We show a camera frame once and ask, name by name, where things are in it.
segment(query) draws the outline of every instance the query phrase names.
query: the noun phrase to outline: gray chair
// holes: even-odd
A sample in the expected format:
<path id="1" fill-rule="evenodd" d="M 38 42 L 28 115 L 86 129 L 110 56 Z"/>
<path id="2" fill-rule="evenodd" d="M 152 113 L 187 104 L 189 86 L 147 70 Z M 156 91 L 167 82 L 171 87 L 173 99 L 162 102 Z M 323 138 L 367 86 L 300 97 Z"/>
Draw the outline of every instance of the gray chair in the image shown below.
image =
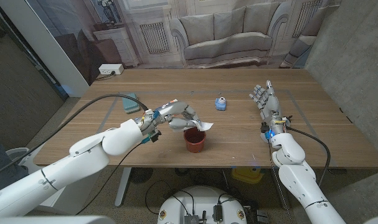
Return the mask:
<path id="1" fill-rule="evenodd" d="M 184 67 L 268 61 L 290 8 L 289 2 L 266 2 L 229 12 L 172 19 L 169 26 L 178 39 Z"/>

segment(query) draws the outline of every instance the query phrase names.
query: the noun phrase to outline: gray wall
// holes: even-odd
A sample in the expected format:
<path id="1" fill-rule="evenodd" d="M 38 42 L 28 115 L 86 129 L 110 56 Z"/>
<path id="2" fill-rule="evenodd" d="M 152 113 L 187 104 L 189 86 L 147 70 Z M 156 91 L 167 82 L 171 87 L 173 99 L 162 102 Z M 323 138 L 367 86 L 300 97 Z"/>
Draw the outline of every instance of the gray wall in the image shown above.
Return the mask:
<path id="1" fill-rule="evenodd" d="M 343 0 L 324 20 L 305 69 L 378 150 L 378 1 Z M 347 223 L 378 216 L 378 173 L 329 174 L 322 190 Z"/>

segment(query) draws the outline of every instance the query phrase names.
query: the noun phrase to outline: couch backdrop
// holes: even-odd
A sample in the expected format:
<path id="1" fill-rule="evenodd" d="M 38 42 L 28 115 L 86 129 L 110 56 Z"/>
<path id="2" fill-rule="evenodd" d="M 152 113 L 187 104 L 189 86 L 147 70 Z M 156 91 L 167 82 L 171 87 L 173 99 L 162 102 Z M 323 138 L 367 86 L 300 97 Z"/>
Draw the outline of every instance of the couch backdrop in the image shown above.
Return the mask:
<path id="1" fill-rule="evenodd" d="M 290 68 L 329 0 L 27 0 L 89 84 L 125 68 Z"/>

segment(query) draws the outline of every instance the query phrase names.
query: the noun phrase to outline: radiator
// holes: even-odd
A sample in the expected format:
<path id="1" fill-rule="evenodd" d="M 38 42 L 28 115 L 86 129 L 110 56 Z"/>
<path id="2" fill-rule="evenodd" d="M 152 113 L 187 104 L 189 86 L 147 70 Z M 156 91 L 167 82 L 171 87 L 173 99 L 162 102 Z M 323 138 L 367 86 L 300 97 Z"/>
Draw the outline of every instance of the radiator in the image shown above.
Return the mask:
<path id="1" fill-rule="evenodd" d="M 143 24 L 140 25 L 140 29 L 143 33 L 149 53 L 159 54 L 169 51 L 164 24 L 162 22 Z"/>
<path id="2" fill-rule="evenodd" d="M 298 17 L 298 22 L 294 30 L 293 37 L 299 37 L 305 26 L 309 23 L 313 14 L 320 7 L 321 0 L 319 1 L 308 1 L 302 3 L 300 16 Z"/>

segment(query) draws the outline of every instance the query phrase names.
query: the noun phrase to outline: yellow container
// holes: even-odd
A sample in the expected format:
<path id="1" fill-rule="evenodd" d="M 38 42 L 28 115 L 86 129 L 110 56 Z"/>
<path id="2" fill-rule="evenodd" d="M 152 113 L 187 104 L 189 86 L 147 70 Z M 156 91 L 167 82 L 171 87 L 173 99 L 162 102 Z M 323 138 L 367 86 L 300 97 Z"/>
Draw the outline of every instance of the yellow container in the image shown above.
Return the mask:
<path id="1" fill-rule="evenodd" d="M 234 168 L 232 169 L 232 177 L 242 182 L 256 184 L 261 181 L 263 172 L 261 172 L 261 168 L 254 167 Z"/>

